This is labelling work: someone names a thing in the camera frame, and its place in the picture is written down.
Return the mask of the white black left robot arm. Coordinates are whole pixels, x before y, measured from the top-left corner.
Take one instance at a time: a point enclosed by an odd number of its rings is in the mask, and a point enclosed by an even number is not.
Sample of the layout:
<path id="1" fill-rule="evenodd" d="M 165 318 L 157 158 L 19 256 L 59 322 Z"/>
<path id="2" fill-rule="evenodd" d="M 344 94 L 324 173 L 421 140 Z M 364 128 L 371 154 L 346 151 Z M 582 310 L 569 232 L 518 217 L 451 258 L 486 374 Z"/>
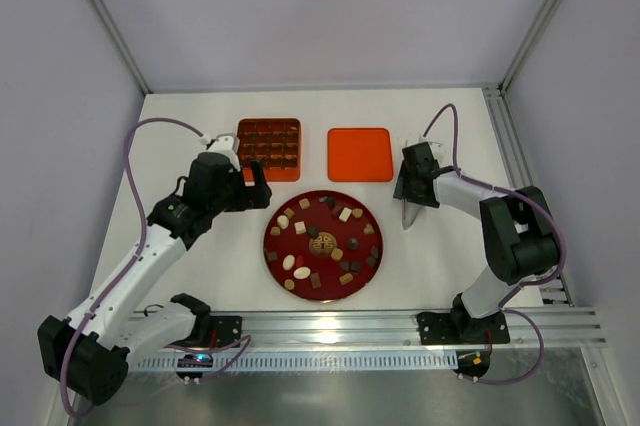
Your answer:
<path id="1" fill-rule="evenodd" d="M 181 193 L 159 201 L 142 218 L 142 233 L 128 258 L 65 318 L 48 316 L 37 330 L 45 373 L 94 405 L 109 401 L 138 360 L 170 345 L 204 346 L 214 326 L 210 307 L 186 294 L 173 296 L 138 326 L 126 326 L 164 273 L 226 212 L 270 204 L 263 167 L 250 163 L 253 182 L 228 153 L 204 152 L 192 162 Z"/>

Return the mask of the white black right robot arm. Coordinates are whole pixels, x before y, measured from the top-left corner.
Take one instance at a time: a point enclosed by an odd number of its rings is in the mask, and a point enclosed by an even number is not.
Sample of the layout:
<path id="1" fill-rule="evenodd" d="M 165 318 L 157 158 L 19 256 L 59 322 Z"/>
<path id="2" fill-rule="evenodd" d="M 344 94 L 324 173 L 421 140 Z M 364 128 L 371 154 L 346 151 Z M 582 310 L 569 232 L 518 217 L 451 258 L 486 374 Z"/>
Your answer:
<path id="1" fill-rule="evenodd" d="M 507 344 L 503 307 L 524 284 L 560 264 L 561 245 L 543 193 L 536 187 L 500 190 L 439 164 L 427 142 L 406 146 L 394 189 L 403 202 L 403 227 L 411 205 L 453 207 L 481 223 L 487 266 L 445 313 L 417 315 L 423 345 Z"/>

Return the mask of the dark flower chocolate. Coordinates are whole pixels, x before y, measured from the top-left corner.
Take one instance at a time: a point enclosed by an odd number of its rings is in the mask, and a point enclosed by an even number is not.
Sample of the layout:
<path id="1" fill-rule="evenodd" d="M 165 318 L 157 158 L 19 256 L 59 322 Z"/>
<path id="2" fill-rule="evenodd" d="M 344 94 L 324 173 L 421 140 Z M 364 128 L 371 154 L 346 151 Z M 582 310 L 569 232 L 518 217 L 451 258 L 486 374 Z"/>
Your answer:
<path id="1" fill-rule="evenodd" d="M 359 242 L 355 238 L 351 238 L 347 241 L 346 246 L 349 250 L 357 250 L 359 247 Z"/>

